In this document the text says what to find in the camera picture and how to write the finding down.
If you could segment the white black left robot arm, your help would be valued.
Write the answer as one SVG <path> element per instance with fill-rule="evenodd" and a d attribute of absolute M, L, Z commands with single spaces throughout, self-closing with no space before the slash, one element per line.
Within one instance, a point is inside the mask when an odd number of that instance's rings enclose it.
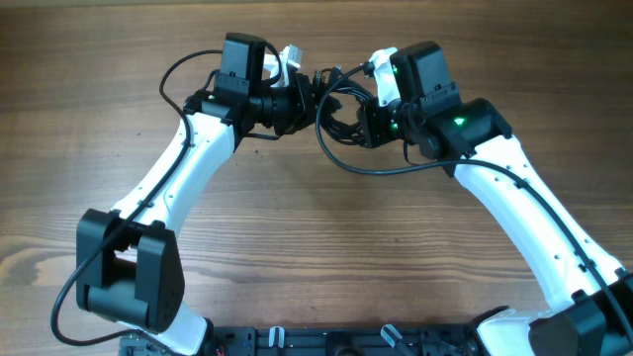
<path fill-rule="evenodd" d="M 212 322 L 184 303 L 177 243 L 210 178 L 256 125 L 275 140 L 339 108 L 322 83 L 300 72 L 297 55 L 264 39 L 230 33 L 221 58 L 177 108 L 178 131 L 141 182 L 108 212 L 87 211 L 76 230 L 70 282 L 78 306 L 172 355 L 220 351 Z"/>

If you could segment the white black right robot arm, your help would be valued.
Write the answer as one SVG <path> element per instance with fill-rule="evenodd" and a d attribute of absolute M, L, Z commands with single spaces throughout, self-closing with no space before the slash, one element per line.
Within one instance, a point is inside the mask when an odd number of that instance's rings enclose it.
<path fill-rule="evenodd" d="M 375 51 L 377 95 L 359 113 L 363 144 L 416 146 L 475 196 L 526 261 L 544 311 L 503 307 L 474 324 L 490 355 L 624 355 L 632 349 L 632 275 L 540 178 L 509 123 L 485 99 L 464 102 L 441 47 Z"/>

